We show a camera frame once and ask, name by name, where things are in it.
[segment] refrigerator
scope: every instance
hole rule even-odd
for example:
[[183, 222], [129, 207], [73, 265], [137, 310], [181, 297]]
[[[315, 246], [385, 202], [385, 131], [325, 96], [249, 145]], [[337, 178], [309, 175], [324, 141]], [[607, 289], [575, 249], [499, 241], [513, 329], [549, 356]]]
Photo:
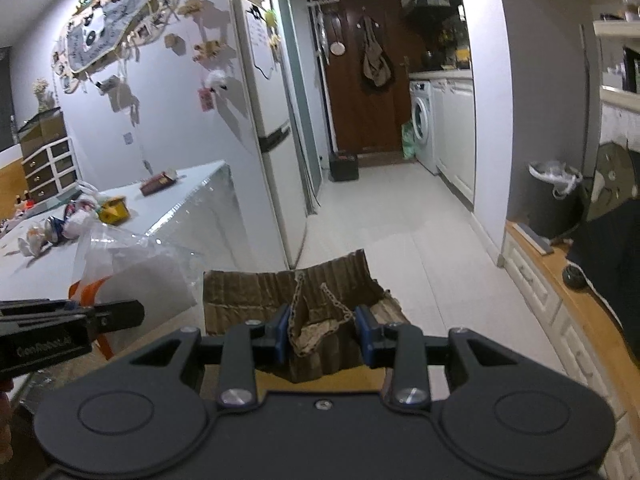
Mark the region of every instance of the refrigerator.
[[306, 232], [306, 202], [281, 65], [274, 59], [264, 9], [232, 0], [264, 172], [287, 262], [295, 268]]

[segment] hand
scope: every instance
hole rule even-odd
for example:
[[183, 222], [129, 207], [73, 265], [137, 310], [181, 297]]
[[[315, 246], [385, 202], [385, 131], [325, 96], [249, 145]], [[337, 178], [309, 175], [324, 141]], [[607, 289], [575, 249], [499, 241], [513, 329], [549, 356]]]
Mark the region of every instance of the hand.
[[5, 464], [11, 460], [14, 450], [11, 449], [11, 404], [9, 403], [8, 392], [14, 389], [14, 382], [0, 382], [0, 464]]

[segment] washing machine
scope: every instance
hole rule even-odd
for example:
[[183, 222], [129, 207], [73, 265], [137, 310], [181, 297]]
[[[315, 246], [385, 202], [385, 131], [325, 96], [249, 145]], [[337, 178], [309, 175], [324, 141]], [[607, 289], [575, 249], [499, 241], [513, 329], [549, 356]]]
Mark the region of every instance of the washing machine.
[[431, 107], [431, 83], [411, 81], [412, 121], [415, 132], [415, 158], [433, 174], [439, 174], [436, 153], [433, 147], [434, 123]]

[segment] green plastic bag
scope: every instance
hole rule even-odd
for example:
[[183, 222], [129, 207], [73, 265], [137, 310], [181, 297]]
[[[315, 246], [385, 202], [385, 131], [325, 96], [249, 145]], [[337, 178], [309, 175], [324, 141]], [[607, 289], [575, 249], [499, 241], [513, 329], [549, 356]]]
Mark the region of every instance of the green plastic bag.
[[415, 130], [411, 121], [402, 125], [402, 152], [404, 158], [414, 158], [415, 156]]

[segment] tile floor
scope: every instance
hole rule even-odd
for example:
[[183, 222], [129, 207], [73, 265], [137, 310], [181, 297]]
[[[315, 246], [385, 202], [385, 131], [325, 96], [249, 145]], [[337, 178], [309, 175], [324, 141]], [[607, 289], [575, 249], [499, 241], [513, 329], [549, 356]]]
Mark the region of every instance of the tile floor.
[[[470, 212], [418, 163], [361, 168], [356, 182], [326, 179], [299, 267], [364, 248], [372, 276], [425, 334], [466, 326], [555, 370], [556, 352], [507, 272], [495, 267]], [[444, 396], [441, 380], [434, 396]]]

